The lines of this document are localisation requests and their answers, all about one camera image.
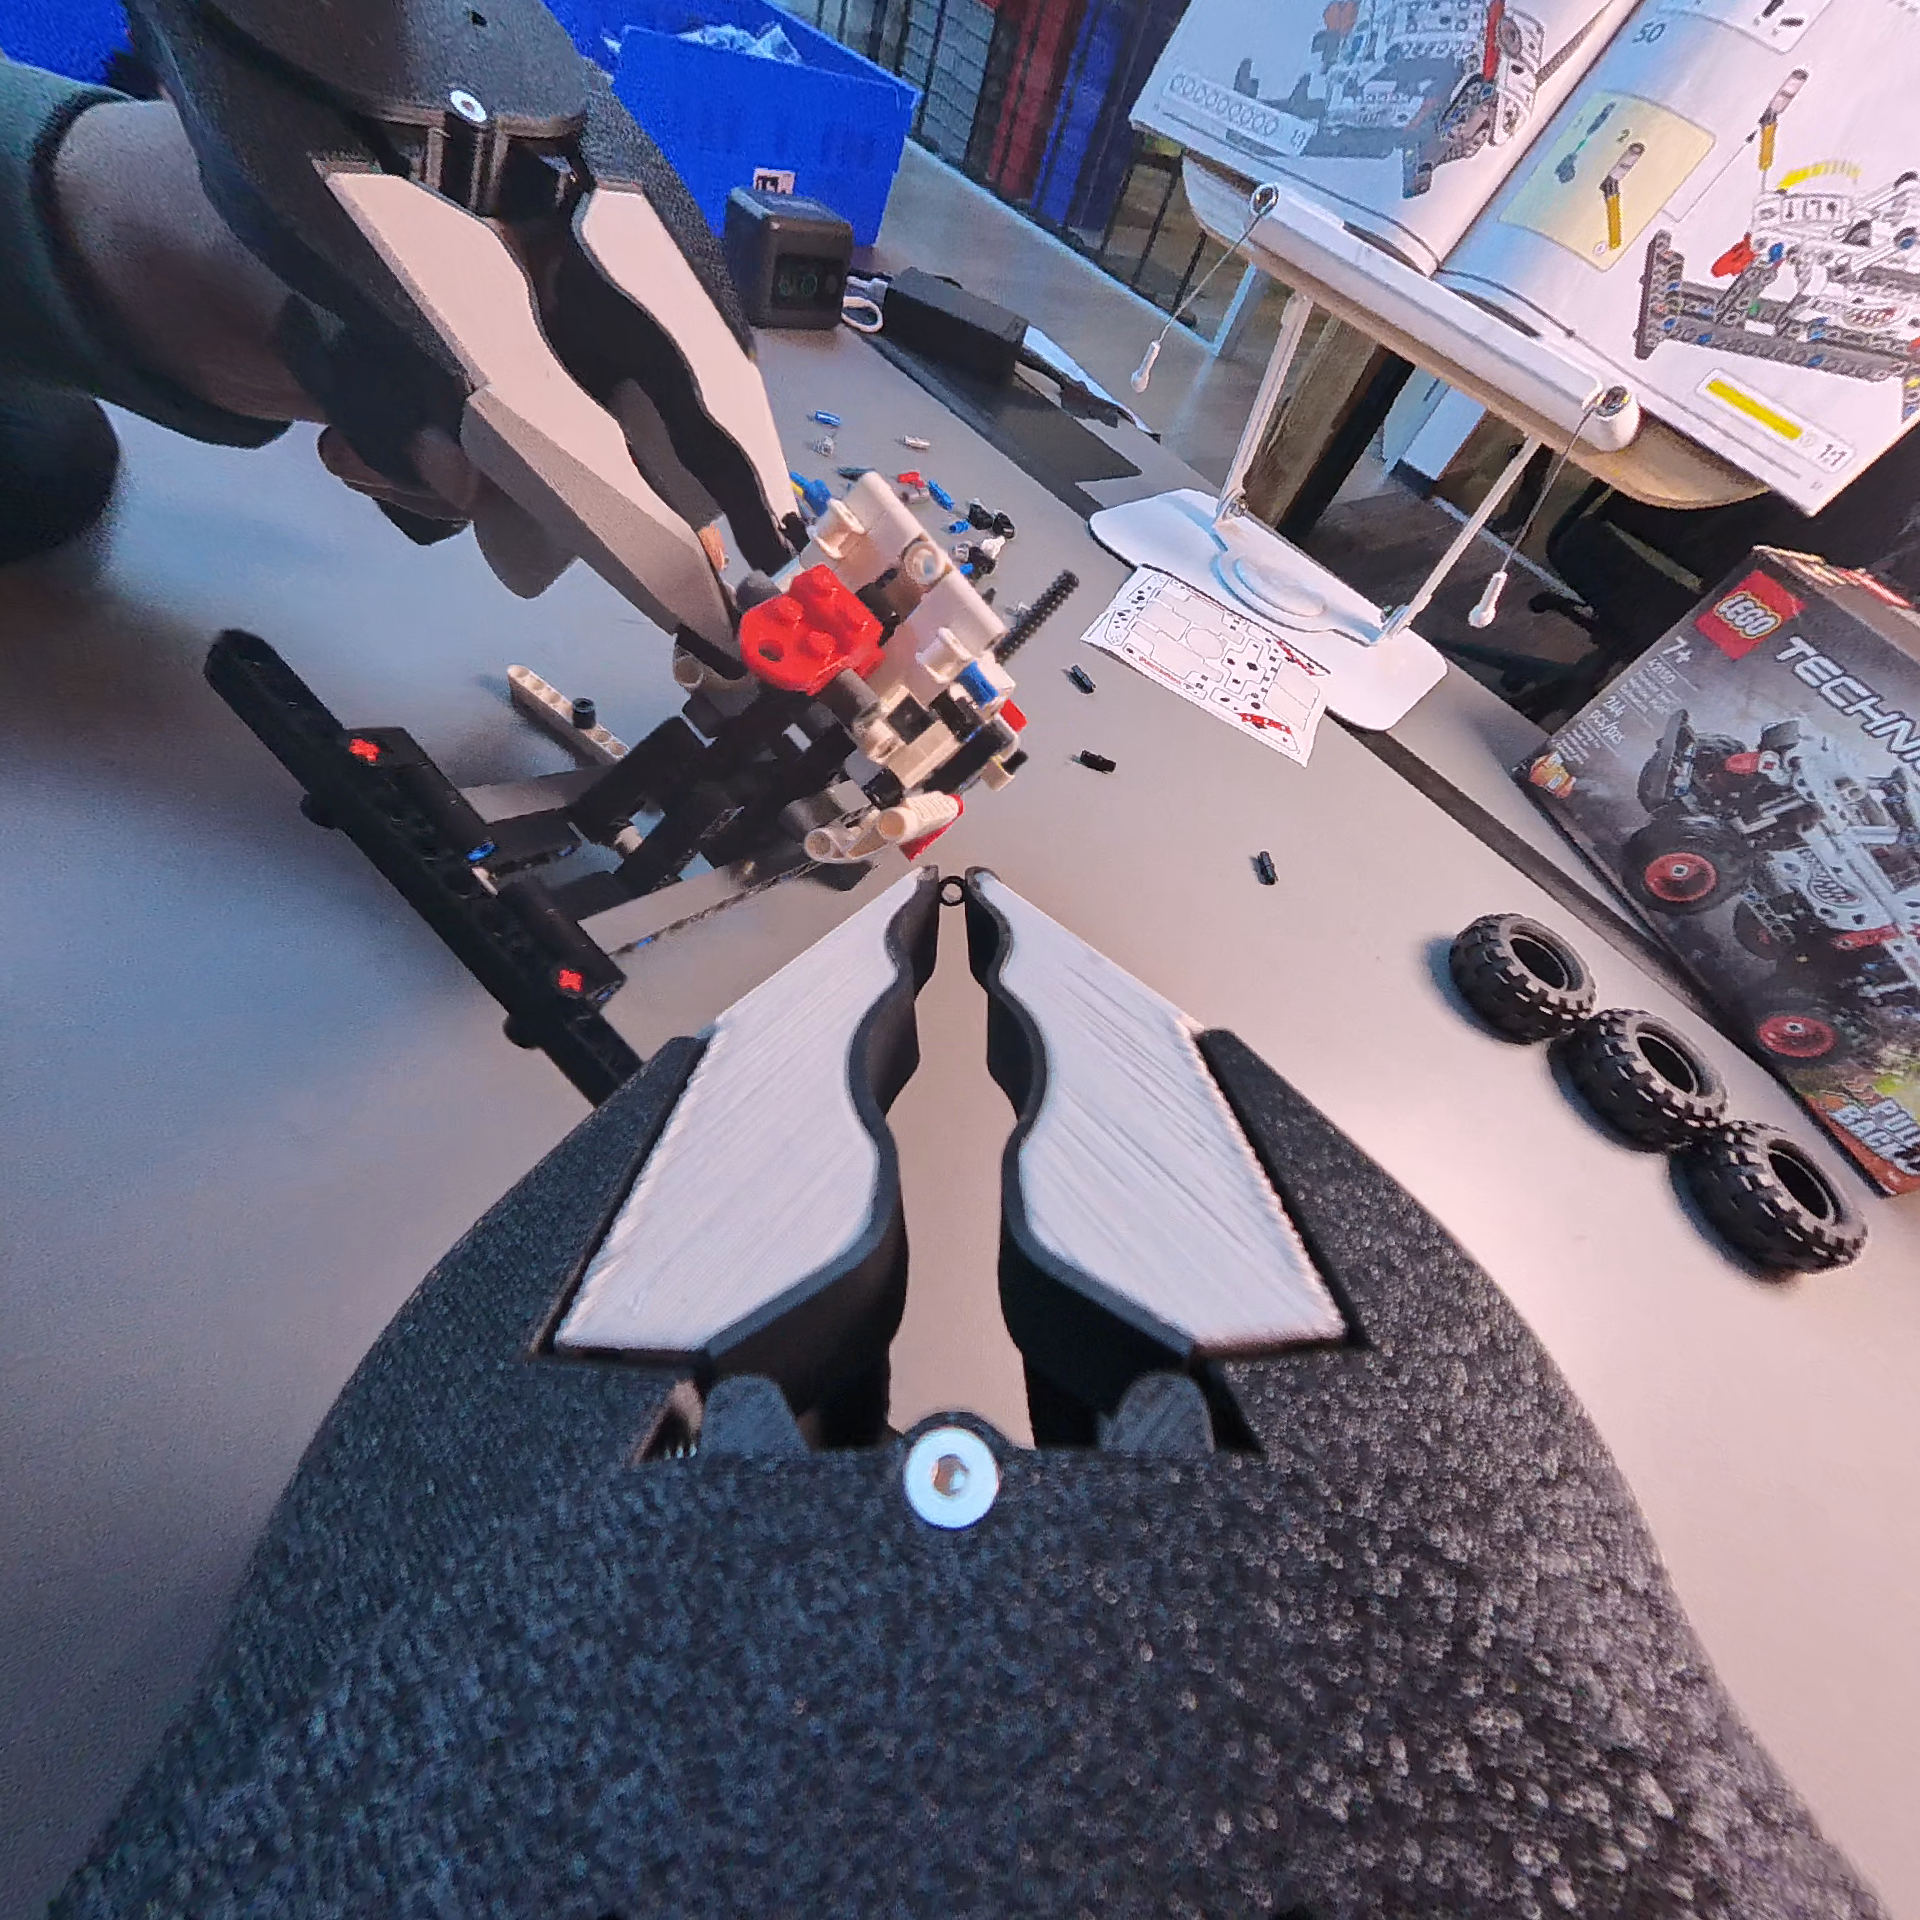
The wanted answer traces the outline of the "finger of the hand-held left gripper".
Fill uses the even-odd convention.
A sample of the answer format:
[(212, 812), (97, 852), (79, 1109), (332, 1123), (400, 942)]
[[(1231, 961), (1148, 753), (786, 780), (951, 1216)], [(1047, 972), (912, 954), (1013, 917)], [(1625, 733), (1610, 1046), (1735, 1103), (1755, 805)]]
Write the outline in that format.
[(571, 232), (573, 372), (687, 526), (723, 519), (752, 571), (781, 573), (805, 532), (752, 344), (641, 190), (590, 190)]
[(730, 602), (694, 526), (556, 356), (499, 232), (395, 174), (323, 172), (323, 183), (462, 367), (459, 445), (474, 469), (659, 631), (730, 648)]

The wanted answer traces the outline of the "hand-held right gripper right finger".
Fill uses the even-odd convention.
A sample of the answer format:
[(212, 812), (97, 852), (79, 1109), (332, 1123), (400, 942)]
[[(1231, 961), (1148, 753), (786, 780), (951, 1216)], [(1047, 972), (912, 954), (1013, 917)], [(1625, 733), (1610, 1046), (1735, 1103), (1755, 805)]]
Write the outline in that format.
[(1003, 1164), (1019, 1259), (1183, 1359), (1341, 1341), (1197, 1024), (991, 873), (968, 875), (968, 915), (1019, 1115)]

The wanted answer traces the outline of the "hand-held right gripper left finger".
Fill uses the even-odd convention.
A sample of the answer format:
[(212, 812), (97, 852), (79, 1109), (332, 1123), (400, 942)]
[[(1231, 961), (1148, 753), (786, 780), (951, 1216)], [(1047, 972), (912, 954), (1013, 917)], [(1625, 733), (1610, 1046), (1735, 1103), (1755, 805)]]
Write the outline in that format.
[(918, 1066), (914, 1001), (939, 876), (909, 873), (711, 1020), (590, 1248), (556, 1350), (849, 1359), (901, 1265), (888, 1110)]

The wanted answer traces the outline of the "brick-built truck model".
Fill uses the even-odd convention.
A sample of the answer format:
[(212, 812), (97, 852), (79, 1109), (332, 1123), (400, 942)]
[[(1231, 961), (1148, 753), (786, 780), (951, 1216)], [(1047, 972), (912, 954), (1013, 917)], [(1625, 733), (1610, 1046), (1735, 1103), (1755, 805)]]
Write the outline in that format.
[(347, 727), (260, 637), (204, 681), (470, 979), (506, 1039), (590, 1104), (640, 1068), (606, 1007), (619, 954), (805, 878), (847, 891), (916, 859), (1024, 768), (1012, 660), (1080, 587), (1005, 619), (875, 476), (811, 492), (809, 541), (725, 590), (731, 645), (675, 638), (684, 706), (612, 764), (456, 784), (409, 733)]

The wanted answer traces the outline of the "pile of small brick pieces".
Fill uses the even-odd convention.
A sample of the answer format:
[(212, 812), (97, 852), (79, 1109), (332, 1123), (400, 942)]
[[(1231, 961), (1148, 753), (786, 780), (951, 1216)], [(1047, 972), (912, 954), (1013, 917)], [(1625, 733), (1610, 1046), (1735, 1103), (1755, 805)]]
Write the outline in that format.
[(1009, 513), (988, 507), (977, 498), (964, 502), (921, 469), (885, 470), (842, 461), (838, 422), (828, 416), (818, 416), (816, 430), (805, 437), (804, 446), (814, 465), (828, 469), (846, 488), (866, 476), (875, 476), (897, 495), (904, 507), (939, 509), (945, 515), (945, 534), (954, 542), (954, 559), (961, 569), (980, 574), (994, 571), (1003, 549), (1017, 538), (1017, 526)]

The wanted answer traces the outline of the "building instruction booklet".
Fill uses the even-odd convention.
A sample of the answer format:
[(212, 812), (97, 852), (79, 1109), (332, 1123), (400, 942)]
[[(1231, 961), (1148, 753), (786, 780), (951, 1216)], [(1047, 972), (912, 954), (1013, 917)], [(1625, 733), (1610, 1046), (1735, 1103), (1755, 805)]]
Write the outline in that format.
[(1132, 111), (1195, 217), (1643, 498), (1806, 515), (1916, 422), (1895, 2), (1192, 5)]

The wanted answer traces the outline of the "small black device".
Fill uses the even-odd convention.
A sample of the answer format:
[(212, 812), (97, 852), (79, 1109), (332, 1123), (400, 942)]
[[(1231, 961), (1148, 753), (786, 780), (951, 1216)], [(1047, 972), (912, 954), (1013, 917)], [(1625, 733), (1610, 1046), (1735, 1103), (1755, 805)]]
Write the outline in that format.
[(844, 323), (853, 232), (828, 204), (731, 188), (721, 251), (753, 328), (834, 331)]

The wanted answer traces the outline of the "black power adapter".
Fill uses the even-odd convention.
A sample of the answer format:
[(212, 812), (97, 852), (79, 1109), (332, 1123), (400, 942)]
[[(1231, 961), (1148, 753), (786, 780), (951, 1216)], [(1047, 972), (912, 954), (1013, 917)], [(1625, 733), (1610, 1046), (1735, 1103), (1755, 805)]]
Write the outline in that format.
[(1003, 386), (1019, 365), (1027, 323), (949, 279), (904, 269), (879, 297), (877, 337), (923, 361)]

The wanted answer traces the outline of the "grey brick beam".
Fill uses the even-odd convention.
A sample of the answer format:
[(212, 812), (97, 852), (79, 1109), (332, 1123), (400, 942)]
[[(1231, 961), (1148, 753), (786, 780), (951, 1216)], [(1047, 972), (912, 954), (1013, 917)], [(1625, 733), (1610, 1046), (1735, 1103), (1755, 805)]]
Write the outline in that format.
[(506, 669), (511, 708), (580, 764), (612, 766), (628, 744), (609, 733), (588, 696), (570, 696), (523, 665)]

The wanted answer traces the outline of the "sticker sheet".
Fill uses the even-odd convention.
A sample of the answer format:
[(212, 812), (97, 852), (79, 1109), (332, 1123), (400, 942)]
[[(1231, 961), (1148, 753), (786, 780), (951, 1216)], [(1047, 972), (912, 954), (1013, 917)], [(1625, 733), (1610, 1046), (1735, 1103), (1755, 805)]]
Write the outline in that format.
[(1136, 569), (1082, 634), (1193, 708), (1307, 764), (1329, 670), (1282, 632), (1158, 569)]

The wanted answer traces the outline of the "white book stand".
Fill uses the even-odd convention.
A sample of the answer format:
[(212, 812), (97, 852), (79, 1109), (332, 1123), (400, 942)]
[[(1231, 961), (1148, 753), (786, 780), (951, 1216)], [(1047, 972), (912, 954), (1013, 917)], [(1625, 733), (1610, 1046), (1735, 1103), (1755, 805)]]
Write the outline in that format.
[[(1368, 733), (1385, 733), (1446, 677), (1439, 653), (1417, 632), (1421, 614), (1477, 531), (1542, 446), (1611, 454), (1640, 430), (1640, 400), (1579, 350), (1525, 335), (1434, 284), (1352, 232), (1326, 204), (1284, 183), (1246, 193), (1195, 161), (1183, 168), (1188, 202), (1211, 236), (1292, 297), (1219, 496), (1158, 492), (1107, 507), (1089, 521), (1093, 541), (1132, 567), (1175, 576), (1188, 589), (1274, 624), (1326, 669), (1329, 710)], [(1466, 529), (1409, 602), (1380, 610), (1329, 569), (1257, 521), (1244, 480), (1307, 321), (1321, 311), (1523, 430), (1521, 451), (1500, 472)]]

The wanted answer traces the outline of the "black toy set box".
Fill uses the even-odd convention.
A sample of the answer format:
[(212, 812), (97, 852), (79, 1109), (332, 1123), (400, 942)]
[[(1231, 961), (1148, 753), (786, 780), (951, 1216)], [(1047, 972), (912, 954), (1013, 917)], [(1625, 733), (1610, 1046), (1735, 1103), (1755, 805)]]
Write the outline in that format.
[(1755, 549), (1513, 768), (1885, 1194), (1917, 1189), (1917, 614)]

